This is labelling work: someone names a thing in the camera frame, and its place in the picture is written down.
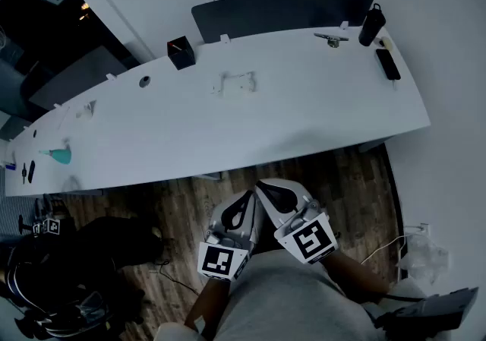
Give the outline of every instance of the black water bottle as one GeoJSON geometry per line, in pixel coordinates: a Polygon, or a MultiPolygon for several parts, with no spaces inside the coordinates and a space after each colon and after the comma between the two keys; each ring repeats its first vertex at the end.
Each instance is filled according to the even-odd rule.
{"type": "Polygon", "coordinates": [[[373,8],[366,14],[363,29],[361,29],[361,33],[359,34],[359,42],[363,46],[370,46],[386,22],[387,20],[385,20],[385,16],[381,12],[381,6],[374,4],[373,8]]]}

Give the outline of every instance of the clear plastic bag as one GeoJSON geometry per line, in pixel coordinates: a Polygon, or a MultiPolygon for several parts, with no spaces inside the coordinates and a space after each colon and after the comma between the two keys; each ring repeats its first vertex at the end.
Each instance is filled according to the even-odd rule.
{"type": "Polygon", "coordinates": [[[407,237],[408,252],[397,264],[414,279],[426,279],[433,284],[449,269],[448,250],[436,246],[424,235],[407,237]]]}

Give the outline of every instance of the black pen holder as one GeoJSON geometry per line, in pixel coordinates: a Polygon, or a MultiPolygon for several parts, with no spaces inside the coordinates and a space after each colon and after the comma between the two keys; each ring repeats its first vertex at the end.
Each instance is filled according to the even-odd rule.
{"type": "Polygon", "coordinates": [[[194,51],[186,36],[167,42],[167,55],[178,70],[196,64],[194,51]]]}

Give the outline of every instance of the black smartphone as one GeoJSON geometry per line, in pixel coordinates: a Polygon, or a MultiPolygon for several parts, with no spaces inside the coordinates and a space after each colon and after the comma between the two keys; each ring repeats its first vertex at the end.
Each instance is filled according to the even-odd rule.
{"type": "Polygon", "coordinates": [[[29,183],[32,183],[32,177],[33,177],[33,170],[36,169],[36,162],[32,160],[30,162],[30,168],[29,168],[29,176],[27,176],[27,179],[29,179],[29,183]]]}
{"type": "Polygon", "coordinates": [[[391,81],[402,79],[388,49],[377,49],[377,56],[388,79],[391,81]]]}

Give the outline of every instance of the white table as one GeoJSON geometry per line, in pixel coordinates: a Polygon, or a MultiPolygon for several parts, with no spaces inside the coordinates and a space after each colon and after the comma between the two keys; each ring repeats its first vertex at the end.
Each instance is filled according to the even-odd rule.
{"type": "MultiPolygon", "coordinates": [[[[397,48],[396,88],[360,28],[265,33],[195,49],[197,64],[177,71],[159,58],[106,81],[53,109],[8,146],[17,171],[6,194],[109,188],[253,166],[378,140],[430,124],[397,48]],[[333,49],[314,32],[349,36],[333,49]],[[255,72],[257,90],[211,93],[220,73],[255,72]],[[148,75],[150,84],[139,87],[148,75]],[[76,113],[96,100],[91,119],[76,113]],[[38,150],[73,153],[65,166],[38,150]],[[32,184],[21,169],[34,159],[32,184]]],[[[385,29],[381,35],[387,35],[385,29]]]]}

